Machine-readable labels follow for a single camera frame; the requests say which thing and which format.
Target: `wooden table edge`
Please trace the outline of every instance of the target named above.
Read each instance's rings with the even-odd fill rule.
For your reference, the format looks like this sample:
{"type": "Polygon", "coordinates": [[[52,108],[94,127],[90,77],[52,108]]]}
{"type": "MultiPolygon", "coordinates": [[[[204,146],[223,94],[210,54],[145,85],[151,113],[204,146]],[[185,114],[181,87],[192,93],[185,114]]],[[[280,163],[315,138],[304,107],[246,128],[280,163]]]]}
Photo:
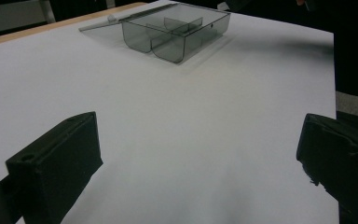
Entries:
{"type": "Polygon", "coordinates": [[[143,3],[143,2],[137,2],[137,3],[128,4],[128,5],[122,6],[122,7],[113,7],[113,8],[104,10],[104,11],[91,13],[91,14],[88,14],[88,15],[72,18],[72,19],[69,19],[69,20],[66,20],[66,21],[54,22],[54,23],[51,23],[51,24],[38,26],[38,27],[35,27],[35,28],[19,31],[19,32],[16,32],[16,33],[8,34],[8,35],[0,35],[0,43],[7,42],[9,40],[13,40],[13,39],[17,39],[17,38],[21,38],[21,37],[25,37],[27,35],[38,34],[38,33],[45,32],[45,31],[55,29],[55,28],[58,28],[58,27],[62,27],[62,26],[65,26],[65,25],[70,25],[70,24],[73,24],[73,23],[81,22],[81,21],[87,21],[87,20],[99,18],[101,16],[107,16],[107,15],[110,15],[112,13],[124,11],[124,10],[130,9],[130,8],[142,6],[142,5],[145,5],[145,4],[146,3],[143,3]]]}

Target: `table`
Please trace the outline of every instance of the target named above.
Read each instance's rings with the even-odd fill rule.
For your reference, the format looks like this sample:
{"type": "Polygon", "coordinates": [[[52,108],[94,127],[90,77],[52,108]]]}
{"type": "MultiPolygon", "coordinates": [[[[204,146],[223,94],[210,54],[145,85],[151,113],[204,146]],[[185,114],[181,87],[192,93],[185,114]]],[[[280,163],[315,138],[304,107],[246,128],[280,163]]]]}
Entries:
{"type": "Polygon", "coordinates": [[[332,34],[232,14],[178,65],[129,49],[120,26],[77,30],[105,19],[0,43],[0,179],[14,153],[96,111],[104,165],[63,223],[338,223],[296,161],[305,115],[335,117],[332,34]]]}

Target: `gray floor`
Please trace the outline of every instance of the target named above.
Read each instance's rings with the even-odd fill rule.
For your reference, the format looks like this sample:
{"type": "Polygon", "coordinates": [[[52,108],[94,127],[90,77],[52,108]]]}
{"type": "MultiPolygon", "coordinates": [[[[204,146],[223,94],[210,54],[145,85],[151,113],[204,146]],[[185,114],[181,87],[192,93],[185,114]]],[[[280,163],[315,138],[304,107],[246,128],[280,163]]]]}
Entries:
{"type": "Polygon", "coordinates": [[[358,116],[358,97],[336,91],[336,110],[358,116]]]}

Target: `transparent tray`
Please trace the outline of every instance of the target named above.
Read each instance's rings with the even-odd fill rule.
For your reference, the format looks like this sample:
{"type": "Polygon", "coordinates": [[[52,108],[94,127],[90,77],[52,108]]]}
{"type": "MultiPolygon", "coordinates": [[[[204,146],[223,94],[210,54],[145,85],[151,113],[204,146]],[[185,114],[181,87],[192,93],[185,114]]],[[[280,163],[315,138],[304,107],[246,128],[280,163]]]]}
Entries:
{"type": "Polygon", "coordinates": [[[122,21],[124,41],[131,49],[180,63],[228,28],[230,14],[209,8],[173,4],[152,14],[122,21]]]}

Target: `white table surface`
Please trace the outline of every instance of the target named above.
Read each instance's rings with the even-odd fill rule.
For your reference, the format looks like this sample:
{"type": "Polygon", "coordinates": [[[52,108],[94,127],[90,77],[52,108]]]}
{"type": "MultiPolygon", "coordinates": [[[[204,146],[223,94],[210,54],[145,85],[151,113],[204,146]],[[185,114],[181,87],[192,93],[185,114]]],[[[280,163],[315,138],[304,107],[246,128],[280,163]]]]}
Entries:
{"type": "Polygon", "coordinates": [[[104,165],[63,223],[338,223],[296,160],[305,115],[335,117],[332,34],[232,14],[177,65],[129,49],[120,26],[77,30],[104,20],[0,44],[0,179],[14,153],[96,111],[104,165]]]}

